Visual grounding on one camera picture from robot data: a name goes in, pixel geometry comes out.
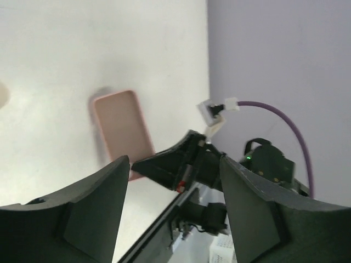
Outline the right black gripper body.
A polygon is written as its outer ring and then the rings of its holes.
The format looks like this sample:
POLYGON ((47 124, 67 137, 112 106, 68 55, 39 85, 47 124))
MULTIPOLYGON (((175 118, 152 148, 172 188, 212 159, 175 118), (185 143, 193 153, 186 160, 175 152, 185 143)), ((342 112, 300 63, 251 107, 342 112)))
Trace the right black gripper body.
POLYGON ((219 175, 220 152, 203 134, 194 130, 188 133, 176 144, 176 153, 182 153, 182 158, 176 173, 172 190, 185 192, 192 184, 199 182, 211 189, 222 190, 219 175))

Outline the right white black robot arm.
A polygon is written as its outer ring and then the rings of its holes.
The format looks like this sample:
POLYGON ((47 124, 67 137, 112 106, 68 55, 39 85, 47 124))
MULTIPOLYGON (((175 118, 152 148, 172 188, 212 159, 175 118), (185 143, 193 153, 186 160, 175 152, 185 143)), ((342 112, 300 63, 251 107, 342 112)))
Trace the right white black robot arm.
MULTIPOLYGON (((134 162, 131 170, 178 193, 187 191, 194 182, 221 191, 219 161, 223 155, 203 134, 190 130, 171 148, 134 162)), ((309 189, 294 178, 295 164, 266 139, 246 142, 239 163, 279 186, 309 196, 309 189)))

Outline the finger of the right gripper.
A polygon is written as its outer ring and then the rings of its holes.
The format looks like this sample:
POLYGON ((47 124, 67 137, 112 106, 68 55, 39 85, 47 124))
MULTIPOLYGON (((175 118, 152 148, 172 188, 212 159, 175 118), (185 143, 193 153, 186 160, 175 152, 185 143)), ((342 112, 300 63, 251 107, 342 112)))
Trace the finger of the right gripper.
POLYGON ((172 147, 156 153, 151 157, 136 161, 132 165, 133 171, 178 171, 181 166, 192 138, 192 131, 188 131, 180 141, 172 147))
POLYGON ((154 164, 133 164, 132 170, 169 190, 176 190, 180 171, 178 165, 161 167, 154 164))

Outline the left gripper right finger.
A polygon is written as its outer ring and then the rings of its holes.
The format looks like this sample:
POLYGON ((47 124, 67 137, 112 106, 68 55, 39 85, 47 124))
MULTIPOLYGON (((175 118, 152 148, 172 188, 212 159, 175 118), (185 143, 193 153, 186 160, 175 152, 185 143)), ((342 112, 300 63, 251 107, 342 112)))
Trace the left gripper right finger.
POLYGON ((220 178, 238 262, 350 262, 350 208, 301 196, 229 157, 220 178))

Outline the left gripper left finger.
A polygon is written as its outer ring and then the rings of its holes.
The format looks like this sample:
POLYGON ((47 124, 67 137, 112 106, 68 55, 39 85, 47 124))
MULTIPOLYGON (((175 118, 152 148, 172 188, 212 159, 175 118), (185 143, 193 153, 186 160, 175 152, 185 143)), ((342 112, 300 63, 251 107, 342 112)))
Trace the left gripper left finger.
POLYGON ((30 201, 1 207, 1 262, 111 262, 129 178, 122 156, 30 201))

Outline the beige phone with case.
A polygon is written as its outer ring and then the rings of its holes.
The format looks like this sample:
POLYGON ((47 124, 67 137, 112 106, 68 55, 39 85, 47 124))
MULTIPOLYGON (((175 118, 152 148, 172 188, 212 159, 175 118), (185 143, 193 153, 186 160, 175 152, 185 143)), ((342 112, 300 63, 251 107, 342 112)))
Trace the beige phone with case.
POLYGON ((0 108, 3 108, 9 101, 10 92, 7 86, 0 82, 0 108))

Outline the pink phone case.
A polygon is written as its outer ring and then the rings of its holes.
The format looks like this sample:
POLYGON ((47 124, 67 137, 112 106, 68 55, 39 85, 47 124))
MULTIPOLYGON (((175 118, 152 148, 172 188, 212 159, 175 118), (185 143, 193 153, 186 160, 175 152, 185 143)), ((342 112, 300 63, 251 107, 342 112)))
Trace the pink phone case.
POLYGON ((130 164, 155 154, 137 93, 108 92, 92 100, 93 120, 109 161, 128 156, 130 164))

